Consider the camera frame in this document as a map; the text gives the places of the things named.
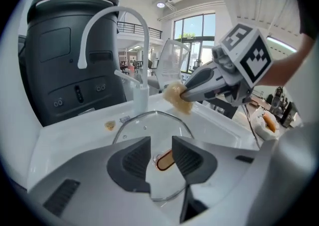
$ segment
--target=faucet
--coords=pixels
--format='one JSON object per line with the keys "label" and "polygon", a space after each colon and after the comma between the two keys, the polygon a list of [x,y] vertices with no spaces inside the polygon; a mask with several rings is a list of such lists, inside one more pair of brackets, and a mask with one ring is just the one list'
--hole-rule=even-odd
{"label": "faucet", "polygon": [[[112,13],[112,12],[118,12],[118,11],[126,11],[131,13],[133,16],[135,16],[141,23],[143,30],[144,30],[144,55],[148,54],[149,51],[149,45],[150,45],[150,34],[149,34],[149,28],[146,24],[146,21],[144,18],[135,10],[123,6],[112,6],[109,8],[105,8],[101,10],[100,12],[96,13],[86,24],[82,39],[81,39],[81,47],[80,47],[80,55],[78,60],[78,68],[79,69],[85,69],[87,67],[87,61],[86,61],[86,55],[85,55],[85,49],[86,49],[86,42],[88,38],[89,31],[91,27],[94,25],[94,23],[99,20],[101,17],[103,17],[106,14]],[[146,67],[148,65],[148,57],[144,56],[143,58],[143,65]],[[115,70],[115,75],[122,77],[124,79],[127,79],[129,81],[134,82],[136,85],[133,88],[133,108],[134,108],[134,117],[145,113],[148,111],[148,103],[149,103],[149,86],[148,86],[148,72],[143,71],[142,75],[142,81],[141,84],[139,81],[133,79],[130,76],[127,76],[120,72],[119,70]]]}

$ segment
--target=black railing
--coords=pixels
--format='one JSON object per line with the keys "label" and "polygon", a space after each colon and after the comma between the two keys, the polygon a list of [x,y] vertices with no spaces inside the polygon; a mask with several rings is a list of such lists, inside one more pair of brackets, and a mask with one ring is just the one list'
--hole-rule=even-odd
{"label": "black railing", "polygon": [[[119,32],[128,32],[144,35],[143,27],[140,24],[133,24],[127,22],[118,22]],[[161,39],[161,31],[149,27],[150,37]]]}

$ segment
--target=green tree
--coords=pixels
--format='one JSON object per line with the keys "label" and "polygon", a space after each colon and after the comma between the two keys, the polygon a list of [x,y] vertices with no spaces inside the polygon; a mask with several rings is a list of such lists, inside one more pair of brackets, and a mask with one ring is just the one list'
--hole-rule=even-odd
{"label": "green tree", "polygon": [[194,36],[196,36],[194,32],[185,32],[183,34],[183,38],[186,38],[186,37],[187,38],[191,38],[191,37],[194,37]]}

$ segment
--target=round ceiling light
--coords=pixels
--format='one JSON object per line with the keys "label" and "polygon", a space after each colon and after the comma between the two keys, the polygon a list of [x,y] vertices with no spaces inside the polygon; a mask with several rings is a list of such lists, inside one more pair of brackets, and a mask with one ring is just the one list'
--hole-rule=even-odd
{"label": "round ceiling light", "polygon": [[159,7],[159,8],[164,8],[164,7],[165,7],[165,4],[162,3],[162,2],[159,2],[159,3],[158,3],[158,7]]}

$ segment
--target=yellow sponge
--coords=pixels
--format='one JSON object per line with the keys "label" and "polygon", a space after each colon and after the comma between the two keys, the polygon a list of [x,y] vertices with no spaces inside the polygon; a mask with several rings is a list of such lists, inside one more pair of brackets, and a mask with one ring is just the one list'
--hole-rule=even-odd
{"label": "yellow sponge", "polygon": [[163,98],[171,103],[176,110],[190,114],[193,103],[185,102],[181,99],[180,94],[186,90],[186,87],[180,82],[174,82],[167,86],[164,90]]}

